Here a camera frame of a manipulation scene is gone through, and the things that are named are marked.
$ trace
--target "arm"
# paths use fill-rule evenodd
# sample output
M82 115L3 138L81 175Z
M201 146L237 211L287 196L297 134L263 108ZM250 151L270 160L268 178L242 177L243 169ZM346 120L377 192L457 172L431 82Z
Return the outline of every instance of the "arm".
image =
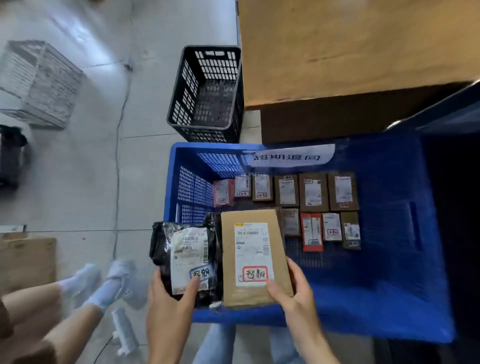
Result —
M340 364L322 331L315 308L313 291L307 279L293 260L287 258L287 262L297 290L295 296L288 297L282 288L272 280L267 282L267 289L285 312L288 329L299 354L307 364Z
M180 301L170 297L156 269L148 291L146 321L149 364L177 364L192 326L195 296L200 279L194 277Z

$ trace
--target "jeans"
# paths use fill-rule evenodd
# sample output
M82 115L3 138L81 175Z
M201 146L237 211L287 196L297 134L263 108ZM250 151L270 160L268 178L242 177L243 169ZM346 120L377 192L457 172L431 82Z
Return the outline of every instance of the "jeans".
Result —
M192 364L231 364L236 326L211 324ZM270 328L274 364L304 364L287 328Z

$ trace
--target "blue-bordered sticker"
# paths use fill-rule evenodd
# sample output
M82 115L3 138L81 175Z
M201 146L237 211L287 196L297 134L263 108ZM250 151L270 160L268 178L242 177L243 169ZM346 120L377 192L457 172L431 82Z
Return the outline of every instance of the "blue-bordered sticker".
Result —
M190 269L190 279L194 276L199 276L200 281L207 280L215 277L215 272L211 263L199 266L197 268Z

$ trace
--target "black basket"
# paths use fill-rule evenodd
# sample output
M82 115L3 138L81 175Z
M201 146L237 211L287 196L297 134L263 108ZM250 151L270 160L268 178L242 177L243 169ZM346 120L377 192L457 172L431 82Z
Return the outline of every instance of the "black basket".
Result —
M240 48L183 49L167 122L189 142L238 143L243 119Z

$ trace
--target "blue bin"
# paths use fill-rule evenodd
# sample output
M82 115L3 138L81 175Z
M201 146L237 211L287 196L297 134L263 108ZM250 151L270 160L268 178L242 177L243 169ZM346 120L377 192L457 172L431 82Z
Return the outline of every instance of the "blue bin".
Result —
M333 158L302 168L252 168L245 151L262 145L177 143L170 152L164 220L202 222L213 211L212 182L244 172L353 171L362 251L326 244L286 253L303 269L326 330L380 338L451 342L455 327L428 173L417 134L335 140ZM197 310L194 322L284 326L278 305Z

